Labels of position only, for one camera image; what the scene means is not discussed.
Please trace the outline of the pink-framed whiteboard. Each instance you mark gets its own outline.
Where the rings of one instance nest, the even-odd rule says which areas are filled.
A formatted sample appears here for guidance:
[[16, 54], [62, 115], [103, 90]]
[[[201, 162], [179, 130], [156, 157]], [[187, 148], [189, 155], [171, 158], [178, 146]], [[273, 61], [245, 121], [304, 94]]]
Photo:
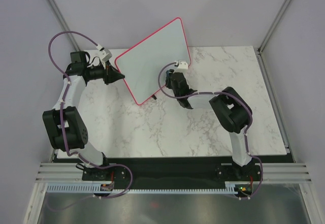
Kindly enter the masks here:
[[115, 66], [125, 75], [124, 82], [139, 106], [156, 94], [158, 75], [175, 61], [191, 64], [181, 18], [176, 17], [115, 58]]

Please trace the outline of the blue whiteboard eraser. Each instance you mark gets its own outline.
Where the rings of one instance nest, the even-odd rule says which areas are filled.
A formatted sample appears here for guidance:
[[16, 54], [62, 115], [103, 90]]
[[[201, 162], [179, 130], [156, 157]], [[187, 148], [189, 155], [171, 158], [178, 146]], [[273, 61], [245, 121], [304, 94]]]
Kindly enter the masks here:
[[166, 80], [169, 80], [170, 76], [173, 74], [174, 70], [173, 69], [169, 69], [166, 71]]

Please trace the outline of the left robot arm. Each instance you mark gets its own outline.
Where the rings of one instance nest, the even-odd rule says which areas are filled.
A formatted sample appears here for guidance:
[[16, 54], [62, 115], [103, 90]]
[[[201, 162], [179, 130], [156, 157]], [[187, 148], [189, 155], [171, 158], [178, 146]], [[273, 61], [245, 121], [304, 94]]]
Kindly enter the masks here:
[[42, 119], [53, 149], [77, 156], [89, 168], [94, 168], [95, 177], [106, 180], [111, 176], [111, 168], [105, 154], [90, 143], [78, 106], [88, 82], [103, 80], [108, 85], [124, 79], [125, 75], [109, 61], [92, 65], [86, 51], [72, 52], [70, 57], [71, 63], [63, 75], [60, 98], [51, 110], [43, 112]]

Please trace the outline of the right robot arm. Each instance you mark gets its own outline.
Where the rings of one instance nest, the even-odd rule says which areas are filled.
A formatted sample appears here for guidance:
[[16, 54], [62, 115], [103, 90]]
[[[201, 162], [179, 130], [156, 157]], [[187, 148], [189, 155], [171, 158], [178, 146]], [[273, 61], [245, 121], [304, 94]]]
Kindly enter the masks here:
[[213, 110], [230, 136], [232, 174], [237, 180], [245, 180], [253, 169], [247, 138], [252, 110], [247, 103], [232, 87], [219, 92], [197, 92], [188, 86], [183, 73], [174, 70], [166, 72], [166, 87], [173, 91], [173, 98], [185, 109]]

